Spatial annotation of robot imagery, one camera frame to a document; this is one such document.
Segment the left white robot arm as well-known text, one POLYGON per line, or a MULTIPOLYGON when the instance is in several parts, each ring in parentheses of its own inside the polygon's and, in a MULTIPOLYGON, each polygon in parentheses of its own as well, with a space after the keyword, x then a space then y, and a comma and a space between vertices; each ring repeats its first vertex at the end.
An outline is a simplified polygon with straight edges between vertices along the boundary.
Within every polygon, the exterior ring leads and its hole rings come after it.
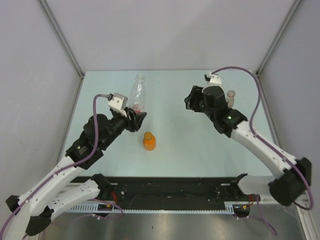
POLYGON ((68 208, 83 201, 105 200, 111 188, 107 179, 96 175, 83 188, 60 193, 73 179, 103 157, 103 152, 125 130, 137 132, 147 116, 131 108, 110 110, 112 118, 93 113, 80 137, 66 151, 57 165, 32 189, 22 195, 11 195, 6 204, 12 214, 0 230, 2 240, 21 240, 46 229, 51 221, 68 208))

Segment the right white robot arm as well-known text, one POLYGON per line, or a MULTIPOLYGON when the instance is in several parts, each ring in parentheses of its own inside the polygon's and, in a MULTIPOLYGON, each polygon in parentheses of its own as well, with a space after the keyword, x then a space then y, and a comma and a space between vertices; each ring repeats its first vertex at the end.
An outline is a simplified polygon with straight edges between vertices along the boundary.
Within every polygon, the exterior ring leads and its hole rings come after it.
POLYGON ((269 195, 287 207, 310 188, 312 163, 305 157, 297 159, 259 135, 245 115, 228 108, 221 87, 194 85, 184 102, 186 109, 205 114, 218 133, 244 146, 272 173, 270 181, 245 174, 230 188, 235 200, 242 201, 250 194, 269 195))

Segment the orange juice bottle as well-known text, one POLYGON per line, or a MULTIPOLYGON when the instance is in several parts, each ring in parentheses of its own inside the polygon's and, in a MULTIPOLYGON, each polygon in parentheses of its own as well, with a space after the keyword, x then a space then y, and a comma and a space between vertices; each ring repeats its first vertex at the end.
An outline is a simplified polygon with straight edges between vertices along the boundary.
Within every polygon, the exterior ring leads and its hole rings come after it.
POLYGON ((149 131, 144 133, 142 143, 143 143, 144 149, 147 151, 152 151, 156 148, 156 138, 149 131))

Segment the milk bottle with red label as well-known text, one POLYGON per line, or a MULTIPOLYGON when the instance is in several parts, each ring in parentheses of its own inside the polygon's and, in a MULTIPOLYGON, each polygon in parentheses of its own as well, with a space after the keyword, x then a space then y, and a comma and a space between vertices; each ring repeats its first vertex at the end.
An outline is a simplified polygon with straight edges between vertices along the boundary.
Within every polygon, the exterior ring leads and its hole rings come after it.
POLYGON ((234 90, 229 90, 226 94, 226 102, 227 102, 227 107, 229 109, 232 109, 234 106, 235 96, 236 96, 236 92, 234 90))

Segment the clear water bottle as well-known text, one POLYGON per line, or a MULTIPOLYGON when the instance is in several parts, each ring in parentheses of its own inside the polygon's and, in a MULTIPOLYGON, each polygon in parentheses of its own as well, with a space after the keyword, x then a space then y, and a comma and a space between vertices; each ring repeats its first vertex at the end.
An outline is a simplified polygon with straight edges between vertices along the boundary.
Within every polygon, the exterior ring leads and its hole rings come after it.
POLYGON ((136 113, 143 112, 146 106, 146 98, 145 77, 137 75, 128 99, 128 107, 136 113))

